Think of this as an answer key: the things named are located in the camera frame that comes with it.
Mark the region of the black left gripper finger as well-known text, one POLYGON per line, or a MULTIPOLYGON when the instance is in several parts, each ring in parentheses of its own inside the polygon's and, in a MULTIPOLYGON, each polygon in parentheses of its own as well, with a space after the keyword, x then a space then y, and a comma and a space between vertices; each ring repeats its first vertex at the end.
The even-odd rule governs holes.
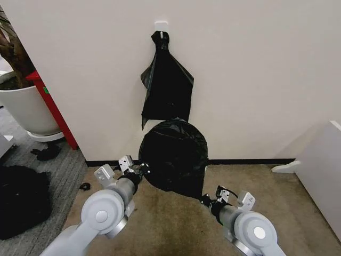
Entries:
POLYGON ((150 167, 147 163, 141 163, 134 167, 135 174, 145 175, 150 173, 150 167))

